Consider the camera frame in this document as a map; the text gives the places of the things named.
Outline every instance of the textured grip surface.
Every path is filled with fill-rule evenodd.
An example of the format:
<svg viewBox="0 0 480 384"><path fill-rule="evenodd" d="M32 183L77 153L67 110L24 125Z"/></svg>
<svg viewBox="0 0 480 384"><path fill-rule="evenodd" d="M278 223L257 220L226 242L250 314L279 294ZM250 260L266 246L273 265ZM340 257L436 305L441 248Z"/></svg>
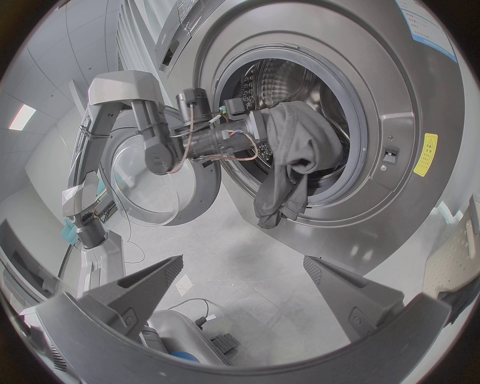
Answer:
<svg viewBox="0 0 480 384"><path fill-rule="evenodd" d="M307 271L315 285L319 285L320 277L322 276L322 270L319 268L319 266L305 256L303 258L303 268L305 268L305 271Z"/></svg>
<svg viewBox="0 0 480 384"><path fill-rule="evenodd" d="M183 269L183 257L179 257L171 265L168 266L168 268L165 271L165 276L167 278L168 286L170 286L173 283L173 280L175 280L175 278L179 275L182 269Z"/></svg>

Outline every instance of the white label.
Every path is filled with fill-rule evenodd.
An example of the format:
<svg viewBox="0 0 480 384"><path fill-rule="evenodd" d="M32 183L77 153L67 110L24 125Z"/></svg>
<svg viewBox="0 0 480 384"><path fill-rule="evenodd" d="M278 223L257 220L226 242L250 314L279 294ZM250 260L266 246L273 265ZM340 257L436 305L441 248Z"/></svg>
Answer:
<svg viewBox="0 0 480 384"><path fill-rule="evenodd" d="M183 297L183 295L185 295L185 293L187 293L188 290L191 287L193 287L193 284L192 284L192 282L190 281L190 279L188 278L187 275L183 275L183 277L179 281L177 281L175 286L177 287L177 290L178 290L180 296Z"/></svg>
<svg viewBox="0 0 480 384"><path fill-rule="evenodd" d="M442 52L454 62L456 56L446 33L417 0L395 0L403 12L413 39Z"/></svg>

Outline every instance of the white paper on floor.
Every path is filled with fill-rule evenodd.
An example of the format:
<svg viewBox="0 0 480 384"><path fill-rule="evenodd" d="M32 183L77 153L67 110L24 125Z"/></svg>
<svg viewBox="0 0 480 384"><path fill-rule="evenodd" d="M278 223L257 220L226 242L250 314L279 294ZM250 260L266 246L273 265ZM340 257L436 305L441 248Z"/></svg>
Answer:
<svg viewBox="0 0 480 384"><path fill-rule="evenodd" d="M177 287L177 290L178 290L180 296L183 297L183 295L185 295L185 293L187 293L188 290L191 287L193 287L193 284L192 284L192 282L190 281L190 279L188 278L187 275L183 275L183 277L179 281L177 281L175 286Z"/></svg>

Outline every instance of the white wall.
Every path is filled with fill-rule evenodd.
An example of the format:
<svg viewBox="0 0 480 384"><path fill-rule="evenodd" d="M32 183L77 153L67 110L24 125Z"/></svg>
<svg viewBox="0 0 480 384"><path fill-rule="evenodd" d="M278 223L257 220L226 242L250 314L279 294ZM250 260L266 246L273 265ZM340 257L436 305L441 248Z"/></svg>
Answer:
<svg viewBox="0 0 480 384"><path fill-rule="evenodd" d="M48 132L25 166L38 195L62 224L61 193L68 186L72 153L81 121L78 109L73 107Z"/></svg>
<svg viewBox="0 0 480 384"><path fill-rule="evenodd" d="M29 185L0 203L0 223L7 219L30 254L56 276L69 244L60 235L63 225Z"/></svg>

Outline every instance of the ceiling light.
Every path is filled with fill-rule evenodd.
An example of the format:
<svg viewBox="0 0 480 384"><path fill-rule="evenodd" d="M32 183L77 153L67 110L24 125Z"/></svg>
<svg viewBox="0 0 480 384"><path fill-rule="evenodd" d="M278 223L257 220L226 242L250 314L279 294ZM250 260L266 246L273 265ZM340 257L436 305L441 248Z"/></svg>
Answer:
<svg viewBox="0 0 480 384"><path fill-rule="evenodd" d="M16 131L23 130L35 112L36 109L24 104L24 106L18 111L17 116L15 116L8 129L15 129Z"/></svg>

